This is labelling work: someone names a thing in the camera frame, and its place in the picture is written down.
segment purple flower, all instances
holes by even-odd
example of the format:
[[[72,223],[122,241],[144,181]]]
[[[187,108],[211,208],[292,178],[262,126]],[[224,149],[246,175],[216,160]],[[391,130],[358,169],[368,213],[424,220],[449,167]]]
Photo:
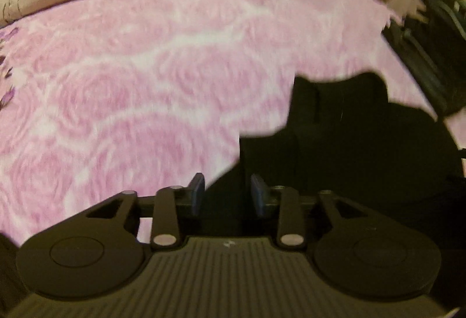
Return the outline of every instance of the purple flower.
[[[1,98],[0,100],[0,108],[3,108],[4,106],[6,106],[10,101],[11,99],[14,97],[15,95],[15,87],[11,87],[10,90],[3,95],[3,97]]]
[[[4,35],[3,33],[0,33],[0,40],[8,41],[11,37],[13,37],[16,33],[18,33],[18,31],[19,29],[18,27],[16,27],[16,28],[13,28],[13,30],[6,35]]]

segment bedsheet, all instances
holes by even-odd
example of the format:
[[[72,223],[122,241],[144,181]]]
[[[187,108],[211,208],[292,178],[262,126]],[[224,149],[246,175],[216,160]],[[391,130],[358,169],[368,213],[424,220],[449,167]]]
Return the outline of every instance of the bedsheet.
[[[211,183],[240,134],[285,124],[296,73],[374,70],[391,100],[434,116],[380,35],[391,14],[376,0],[76,0],[21,19],[2,50],[16,95],[0,111],[0,231],[22,244],[124,189]],[[448,125],[466,147],[466,112]]]

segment ribbed plastic surface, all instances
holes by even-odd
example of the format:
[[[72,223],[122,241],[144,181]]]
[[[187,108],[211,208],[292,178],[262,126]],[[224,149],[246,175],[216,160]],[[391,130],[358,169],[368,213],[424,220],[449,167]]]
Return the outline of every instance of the ribbed plastic surface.
[[[427,296],[365,302],[325,284],[304,255],[267,238],[191,238],[156,253],[144,272],[112,295],[60,302],[32,295],[11,318],[429,318],[444,310]]]

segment dark fabric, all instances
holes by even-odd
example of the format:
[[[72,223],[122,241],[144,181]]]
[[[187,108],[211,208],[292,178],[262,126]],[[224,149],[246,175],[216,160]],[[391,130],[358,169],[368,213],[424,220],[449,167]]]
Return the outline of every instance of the dark fabric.
[[[442,122],[389,103],[377,75],[335,83],[296,77],[286,126],[271,136],[242,137],[239,147],[239,162],[204,195],[201,234],[258,232],[253,173],[302,195],[331,189],[432,238],[443,258],[433,295],[448,308],[466,304],[460,152]]]
[[[382,31],[440,117],[466,106],[466,3],[421,0],[419,15]]]
[[[27,295],[16,269],[16,245],[0,234],[0,317],[6,314]]]

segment rose pattern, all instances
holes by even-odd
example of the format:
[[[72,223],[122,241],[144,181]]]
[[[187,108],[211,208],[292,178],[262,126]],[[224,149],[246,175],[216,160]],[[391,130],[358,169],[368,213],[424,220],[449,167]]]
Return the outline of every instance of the rose pattern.
[[[285,124],[297,72],[375,70],[391,99],[428,110],[380,35],[391,14],[375,0],[76,0],[25,17],[2,49],[18,88],[0,112],[0,231],[21,244],[123,189],[211,183],[240,134]],[[466,111],[447,125],[466,147]]]
[[[8,208],[31,233],[65,217],[65,197],[80,168],[77,153],[52,139],[31,139],[3,169]]]
[[[29,80],[16,89],[15,97],[1,110],[0,158],[26,141],[29,130],[40,114],[42,93],[36,81]]]
[[[50,90],[49,110],[61,130],[75,138],[89,136],[101,121],[118,112],[151,101],[145,75],[118,61],[64,69],[50,82]]]

